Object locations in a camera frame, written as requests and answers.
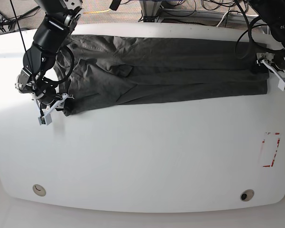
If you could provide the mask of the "dark grey T-shirt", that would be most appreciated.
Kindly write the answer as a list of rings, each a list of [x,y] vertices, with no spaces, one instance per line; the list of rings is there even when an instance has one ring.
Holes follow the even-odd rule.
[[[72,35],[54,71],[66,116],[116,105],[265,95],[268,70],[236,58],[233,41]]]

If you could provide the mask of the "red tape rectangle marking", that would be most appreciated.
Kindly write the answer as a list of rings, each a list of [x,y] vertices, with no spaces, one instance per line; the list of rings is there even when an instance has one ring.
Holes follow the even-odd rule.
[[[281,133],[266,132],[261,144],[259,163],[262,167],[273,167],[281,140]]]

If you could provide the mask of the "black tripod stand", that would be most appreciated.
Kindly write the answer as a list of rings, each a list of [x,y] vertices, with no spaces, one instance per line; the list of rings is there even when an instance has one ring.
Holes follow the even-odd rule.
[[[0,0],[0,33],[36,29],[44,11],[33,0]]]

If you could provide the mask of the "aluminium frame post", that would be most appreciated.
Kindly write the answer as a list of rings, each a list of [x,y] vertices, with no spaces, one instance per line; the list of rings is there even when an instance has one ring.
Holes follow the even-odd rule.
[[[158,10],[161,6],[161,0],[140,0],[143,22],[155,22]]]

